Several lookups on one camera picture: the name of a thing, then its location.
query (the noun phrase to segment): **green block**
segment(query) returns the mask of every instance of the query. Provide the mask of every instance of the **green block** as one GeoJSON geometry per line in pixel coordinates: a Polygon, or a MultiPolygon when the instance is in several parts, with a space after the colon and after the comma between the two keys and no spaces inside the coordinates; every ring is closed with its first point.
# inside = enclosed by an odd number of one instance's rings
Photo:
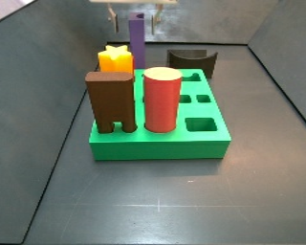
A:
{"type": "Polygon", "coordinates": [[[182,73],[177,127],[158,134],[143,127],[142,73],[135,70],[137,131],[125,133],[114,123],[110,134],[97,132],[93,123],[89,144],[95,160],[223,158],[230,134],[202,70],[182,73]]]}

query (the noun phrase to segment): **hole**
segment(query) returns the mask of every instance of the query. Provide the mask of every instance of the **hole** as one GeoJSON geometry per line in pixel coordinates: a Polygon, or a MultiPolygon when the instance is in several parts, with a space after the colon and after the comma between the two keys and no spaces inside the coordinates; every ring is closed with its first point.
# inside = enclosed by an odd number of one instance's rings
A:
{"type": "Polygon", "coordinates": [[[193,73],[189,77],[182,77],[182,81],[199,81],[199,74],[193,73]]]}
{"type": "Polygon", "coordinates": [[[178,102],[179,103],[191,103],[190,96],[187,96],[187,95],[179,95],[178,102]]]}
{"type": "Polygon", "coordinates": [[[198,103],[210,103],[210,98],[206,95],[197,95],[198,103]]]}
{"type": "Polygon", "coordinates": [[[217,131],[217,125],[211,118],[186,118],[185,123],[190,132],[217,131]]]}
{"type": "Polygon", "coordinates": [[[138,19],[143,19],[143,13],[139,13],[139,14],[137,15],[137,18],[138,18],[138,19]]]}

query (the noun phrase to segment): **red cylinder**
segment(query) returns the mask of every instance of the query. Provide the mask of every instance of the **red cylinder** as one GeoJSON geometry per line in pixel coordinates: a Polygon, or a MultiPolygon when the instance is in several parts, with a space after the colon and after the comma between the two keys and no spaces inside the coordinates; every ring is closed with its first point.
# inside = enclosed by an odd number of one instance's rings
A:
{"type": "Polygon", "coordinates": [[[167,133],[175,128],[182,74],[169,67],[143,71],[145,128],[167,133]]]}

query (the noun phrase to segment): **brown arch block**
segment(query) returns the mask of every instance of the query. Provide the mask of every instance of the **brown arch block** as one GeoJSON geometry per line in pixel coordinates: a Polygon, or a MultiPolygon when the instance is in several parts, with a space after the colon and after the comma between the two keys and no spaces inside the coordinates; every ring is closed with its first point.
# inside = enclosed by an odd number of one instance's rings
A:
{"type": "Polygon", "coordinates": [[[122,130],[137,130],[134,76],[123,72],[90,72],[85,77],[98,133],[113,132],[113,122],[122,130]]]}

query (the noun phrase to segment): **yellow star block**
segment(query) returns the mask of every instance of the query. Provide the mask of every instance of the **yellow star block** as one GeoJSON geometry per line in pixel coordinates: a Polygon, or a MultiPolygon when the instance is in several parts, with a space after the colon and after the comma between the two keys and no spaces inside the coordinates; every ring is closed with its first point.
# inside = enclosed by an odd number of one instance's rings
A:
{"type": "Polygon", "coordinates": [[[134,73],[133,55],[127,46],[113,47],[106,45],[106,50],[98,52],[101,72],[129,72],[134,73]]]}

